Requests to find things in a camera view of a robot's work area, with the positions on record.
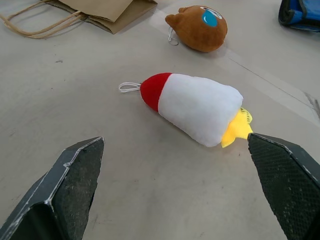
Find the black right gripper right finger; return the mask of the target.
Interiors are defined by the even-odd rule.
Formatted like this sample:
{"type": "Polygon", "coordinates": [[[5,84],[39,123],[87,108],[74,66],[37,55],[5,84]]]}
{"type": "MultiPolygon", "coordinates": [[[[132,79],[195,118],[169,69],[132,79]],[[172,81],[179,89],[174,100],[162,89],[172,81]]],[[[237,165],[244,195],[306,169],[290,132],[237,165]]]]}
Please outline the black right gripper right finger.
{"type": "Polygon", "coordinates": [[[250,133],[262,191],[287,240],[320,240],[320,164],[300,145],[250,133]]]}

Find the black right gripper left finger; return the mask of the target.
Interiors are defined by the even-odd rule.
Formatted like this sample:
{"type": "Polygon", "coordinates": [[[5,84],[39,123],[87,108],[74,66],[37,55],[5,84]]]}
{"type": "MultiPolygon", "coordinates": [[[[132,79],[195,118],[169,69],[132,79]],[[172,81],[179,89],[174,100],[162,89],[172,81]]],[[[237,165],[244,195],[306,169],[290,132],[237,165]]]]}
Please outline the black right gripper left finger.
{"type": "Polygon", "coordinates": [[[0,240],[82,240],[98,186],[105,141],[64,149],[0,228],[0,240]]]}

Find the blue black fabric bag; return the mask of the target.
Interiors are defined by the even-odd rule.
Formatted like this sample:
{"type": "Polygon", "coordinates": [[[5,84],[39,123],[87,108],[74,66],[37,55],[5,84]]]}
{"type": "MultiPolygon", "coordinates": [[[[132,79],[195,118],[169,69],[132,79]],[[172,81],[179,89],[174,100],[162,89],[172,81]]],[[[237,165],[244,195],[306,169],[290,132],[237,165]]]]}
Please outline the blue black fabric bag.
{"type": "Polygon", "coordinates": [[[284,27],[320,33],[320,0],[282,0],[278,22],[284,27]]]}

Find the brown paper bag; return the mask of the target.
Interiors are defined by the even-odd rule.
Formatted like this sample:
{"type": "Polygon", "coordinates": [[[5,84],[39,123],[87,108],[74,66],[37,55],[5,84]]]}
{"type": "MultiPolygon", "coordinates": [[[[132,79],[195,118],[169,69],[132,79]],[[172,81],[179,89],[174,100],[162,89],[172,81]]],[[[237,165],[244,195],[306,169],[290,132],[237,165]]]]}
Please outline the brown paper bag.
{"type": "Polygon", "coordinates": [[[155,0],[38,0],[35,4],[8,17],[0,14],[0,19],[8,29],[30,39],[46,39],[78,21],[91,23],[111,34],[116,34],[157,5],[155,0]],[[63,9],[69,12],[69,15],[33,32],[24,31],[11,22],[14,17],[41,4],[63,9]]]}

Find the white red rocket plush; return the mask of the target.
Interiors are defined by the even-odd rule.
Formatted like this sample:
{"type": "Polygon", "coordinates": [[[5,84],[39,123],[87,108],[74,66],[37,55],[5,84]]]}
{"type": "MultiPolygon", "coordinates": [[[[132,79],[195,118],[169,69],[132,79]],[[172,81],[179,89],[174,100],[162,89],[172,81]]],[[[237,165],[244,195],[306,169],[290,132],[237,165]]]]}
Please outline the white red rocket plush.
{"type": "Polygon", "coordinates": [[[123,82],[118,89],[139,91],[151,109],[209,148],[228,147],[253,132],[240,92],[209,78],[163,72],[142,83],[123,82]]]}

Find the brown round plush toy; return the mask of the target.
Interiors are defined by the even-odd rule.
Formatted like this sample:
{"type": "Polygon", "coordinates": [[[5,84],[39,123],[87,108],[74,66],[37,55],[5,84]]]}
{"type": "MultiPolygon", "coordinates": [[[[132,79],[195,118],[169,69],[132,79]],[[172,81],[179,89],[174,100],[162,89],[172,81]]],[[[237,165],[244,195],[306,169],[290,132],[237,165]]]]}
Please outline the brown round plush toy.
{"type": "Polygon", "coordinates": [[[203,53],[221,47],[228,33],[225,18],[216,10],[203,5],[181,7],[177,14],[169,14],[164,20],[182,43],[203,53]]]}

